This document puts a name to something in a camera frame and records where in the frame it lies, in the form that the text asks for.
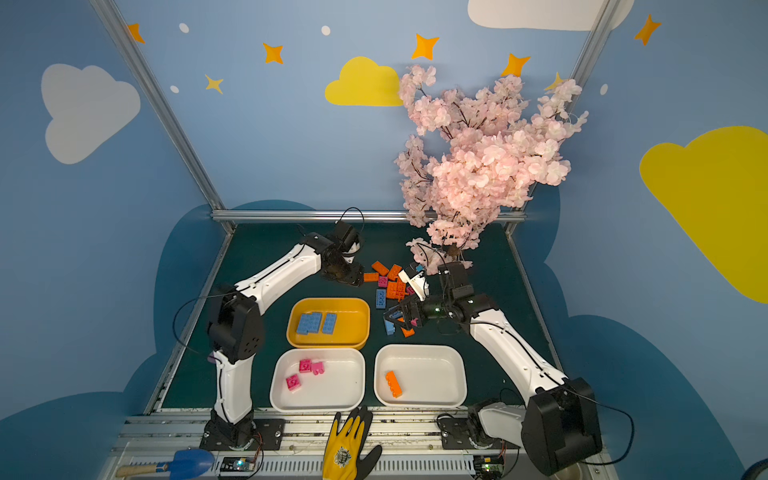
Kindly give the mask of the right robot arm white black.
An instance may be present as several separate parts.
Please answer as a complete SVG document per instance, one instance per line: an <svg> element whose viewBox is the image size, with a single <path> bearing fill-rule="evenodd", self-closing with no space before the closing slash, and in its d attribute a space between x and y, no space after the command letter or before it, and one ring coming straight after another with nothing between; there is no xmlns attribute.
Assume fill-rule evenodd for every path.
<svg viewBox="0 0 768 480"><path fill-rule="evenodd" d="M512 327L487 294L469 282L460 262L439 267L440 287L429 290L424 270L411 265L398 278L412 289L384 318L399 327L451 320L481 344L518 390L522 405L502 401L478 404L460 420L466 444L490 447L503 441L522 448L547 476L603 449L597 402L582 378L569 379L547 362Z"/></svg>

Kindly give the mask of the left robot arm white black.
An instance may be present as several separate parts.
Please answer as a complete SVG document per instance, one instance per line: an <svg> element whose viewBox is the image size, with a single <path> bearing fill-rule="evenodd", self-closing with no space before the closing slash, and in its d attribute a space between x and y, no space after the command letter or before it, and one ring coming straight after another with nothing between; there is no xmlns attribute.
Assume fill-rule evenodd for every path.
<svg viewBox="0 0 768 480"><path fill-rule="evenodd" d="M360 233L339 220L329 234L309 233L281 258L210 296L214 312L206 333L216 366L216 400L206 426L208 438L226 449L243 449L254 438L252 364L264 344L263 315L282 295L317 273L337 283L358 286L362 266L355 260Z"/></svg>

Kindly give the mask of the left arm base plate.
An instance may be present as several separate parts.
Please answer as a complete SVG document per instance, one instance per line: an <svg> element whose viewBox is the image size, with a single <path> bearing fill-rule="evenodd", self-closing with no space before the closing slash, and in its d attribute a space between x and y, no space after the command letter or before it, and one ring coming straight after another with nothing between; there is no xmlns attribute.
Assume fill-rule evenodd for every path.
<svg viewBox="0 0 768 480"><path fill-rule="evenodd" d="M207 451L277 451L281 447L284 419L251 419L227 423L216 414L206 423L199 447Z"/></svg>

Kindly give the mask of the orange lego brick cluster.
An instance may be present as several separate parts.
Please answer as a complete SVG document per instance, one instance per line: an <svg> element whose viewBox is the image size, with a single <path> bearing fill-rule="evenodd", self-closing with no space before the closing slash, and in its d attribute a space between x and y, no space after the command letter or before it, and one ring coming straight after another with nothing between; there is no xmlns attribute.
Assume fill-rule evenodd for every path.
<svg viewBox="0 0 768 480"><path fill-rule="evenodd" d="M400 398L403 395L402 387L398 381L398 378L394 371L388 371L385 374L385 380L387 383L387 386L390 390L390 393L393 398L397 399Z"/></svg>

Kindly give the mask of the magenta small lego brick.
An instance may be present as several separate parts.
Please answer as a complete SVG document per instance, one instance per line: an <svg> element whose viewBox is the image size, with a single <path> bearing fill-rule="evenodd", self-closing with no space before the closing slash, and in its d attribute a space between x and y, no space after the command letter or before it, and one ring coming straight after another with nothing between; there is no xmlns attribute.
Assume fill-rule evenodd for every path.
<svg viewBox="0 0 768 480"><path fill-rule="evenodd" d="M302 386L302 383L298 374L293 374L291 376L286 377L285 383L286 383L286 388L290 392L294 392Z"/></svg>

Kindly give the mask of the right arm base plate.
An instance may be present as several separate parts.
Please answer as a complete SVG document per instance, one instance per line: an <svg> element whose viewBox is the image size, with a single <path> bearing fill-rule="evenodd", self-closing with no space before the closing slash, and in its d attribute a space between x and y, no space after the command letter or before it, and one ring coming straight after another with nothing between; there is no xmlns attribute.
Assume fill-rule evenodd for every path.
<svg viewBox="0 0 768 480"><path fill-rule="evenodd" d="M482 429L478 419L474 417L455 417L450 414L440 414L435 423L443 450L501 450L519 448L519 445L491 437Z"/></svg>

